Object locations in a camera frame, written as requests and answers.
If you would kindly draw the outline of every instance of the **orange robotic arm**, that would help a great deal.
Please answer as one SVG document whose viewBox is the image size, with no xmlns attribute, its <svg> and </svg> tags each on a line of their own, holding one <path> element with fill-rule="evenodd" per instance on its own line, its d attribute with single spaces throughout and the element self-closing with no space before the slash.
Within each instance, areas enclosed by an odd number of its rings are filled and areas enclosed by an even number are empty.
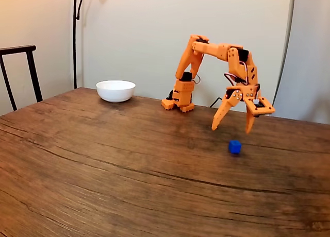
<svg viewBox="0 0 330 237">
<path fill-rule="evenodd" d="M 194 89 L 193 79 L 198 73 L 204 54 L 209 54 L 228 62 L 229 73 L 226 73 L 225 76 L 232 83 L 231 87 L 227 87 L 227 93 L 213 118 L 212 129 L 217 128 L 231 107 L 236 106 L 240 101 L 244 101 L 247 110 L 245 130 L 249 133 L 255 117 L 275 112 L 275 109 L 266 98 L 260 95 L 257 67 L 253 63 L 252 55 L 240 45 L 216 45 L 209 44 L 208 41 L 209 39 L 205 36 L 190 36 L 187 48 L 176 71 L 174 89 L 170 92 L 169 97 L 162 100 L 162 105 L 167 110 L 172 109 L 175 105 L 183 112 L 193 110 L 194 104 L 191 102 Z M 190 72 L 185 72 L 189 65 L 191 65 Z"/>
</svg>

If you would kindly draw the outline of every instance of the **blue cube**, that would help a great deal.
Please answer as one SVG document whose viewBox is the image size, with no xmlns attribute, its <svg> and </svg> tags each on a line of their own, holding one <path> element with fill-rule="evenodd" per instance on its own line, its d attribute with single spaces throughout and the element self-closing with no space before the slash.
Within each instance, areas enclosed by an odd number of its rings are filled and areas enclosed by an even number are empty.
<svg viewBox="0 0 330 237">
<path fill-rule="evenodd" d="M 239 154 L 241 152 L 242 144 L 237 140 L 231 140 L 229 142 L 229 151 L 232 154 Z"/>
</svg>

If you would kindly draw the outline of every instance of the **black cable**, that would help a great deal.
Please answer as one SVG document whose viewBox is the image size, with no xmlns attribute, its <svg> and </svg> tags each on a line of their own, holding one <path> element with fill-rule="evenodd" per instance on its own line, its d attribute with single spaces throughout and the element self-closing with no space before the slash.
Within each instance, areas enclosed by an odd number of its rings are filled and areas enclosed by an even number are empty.
<svg viewBox="0 0 330 237">
<path fill-rule="evenodd" d="M 73 82 L 74 89 L 77 88 L 77 45 L 76 45 L 76 34 L 77 34 L 77 20 L 80 19 L 80 9 L 83 0 L 80 0 L 78 7 L 78 15 L 77 15 L 77 0 L 73 0 L 73 30 L 72 30 L 72 39 L 73 39 Z"/>
<path fill-rule="evenodd" d="M 79 7 L 78 7 L 77 20 L 80 20 L 80 9 L 81 9 L 81 4 L 82 3 L 83 3 L 83 0 L 80 0 Z"/>
<path fill-rule="evenodd" d="M 73 0 L 73 30 L 72 30 L 72 39 L 73 39 L 73 82 L 74 89 L 77 88 L 77 51 L 76 51 L 76 14 L 77 14 L 77 0 Z"/>
<path fill-rule="evenodd" d="M 210 107 L 213 107 L 213 105 L 214 105 L 215 103 L 217 103 L 218 100 L 222 100 L 222 98 L 221 98 L 221 97 L 218 97 L 218 98 L 212 103 L 212 105 L 211 105 Z"/>
</svg>

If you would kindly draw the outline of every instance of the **chair backrest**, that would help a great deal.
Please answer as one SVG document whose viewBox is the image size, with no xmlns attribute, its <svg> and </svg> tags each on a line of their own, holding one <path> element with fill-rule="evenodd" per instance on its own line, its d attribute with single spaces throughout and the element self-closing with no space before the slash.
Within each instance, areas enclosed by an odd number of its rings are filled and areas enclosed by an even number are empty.
<svg viewBox="0 0 330 237">
<path fill-rule="evenodd" d="M 30 69 L 32 85 L 33 85 L 33 89 L 34 89 L 35 95 L 36 95 L 36 100 L 37 100 L 37 102 L 40 102 L 40 101 L 42 101 L 42 95 L 41 95 L 41 90 L 40 90 L 40 86 L 39 86 L 39 81 L 38 81 L 38 76 L 37 76 L 37 71 L 36 71 L 36 65 L 35 65 L 35 61 L 33 59 L 33 51 L 36 50 L 36 49 L 37 48 L 36 48 L 35 45 L 26 45 L 26 46 L 10 47 L 10 48 L 0 49 L 0 67 L 1 67 L 1 70 L 2 70 L 2 74 L 4 76 L 7 92 L 8 92 L 8 95 L 9 95 L 9 99 L 10 99 L 10 102 L 11 102 L 11 105 L 12 105 L 12 108 L 13 108 L 14 111 L 17 110 L 17 107 L 16 107 L 15 100 L 14 100 L 14 97 L 13 97 L 12 92 L 11 92 L 10 85 L 9 85 L 9 80 L 8 80 L 6 69 L 5 69 L 3 55 L 26 53 L 27 62 L 28 62 L 29 69 Z"/>
</svg>

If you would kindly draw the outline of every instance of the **wood grain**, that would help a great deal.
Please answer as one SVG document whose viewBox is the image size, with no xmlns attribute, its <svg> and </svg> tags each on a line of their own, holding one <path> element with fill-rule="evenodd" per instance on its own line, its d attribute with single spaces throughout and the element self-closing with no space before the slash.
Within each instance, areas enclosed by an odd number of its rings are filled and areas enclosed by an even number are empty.
<svg viewBox="0 0 330 237">
<path fill-rule="evenodd" d="M 329 236 L 330 126 L 214 113 L 80 88 L 0 117 L 0 236 Z"/>
</svg>

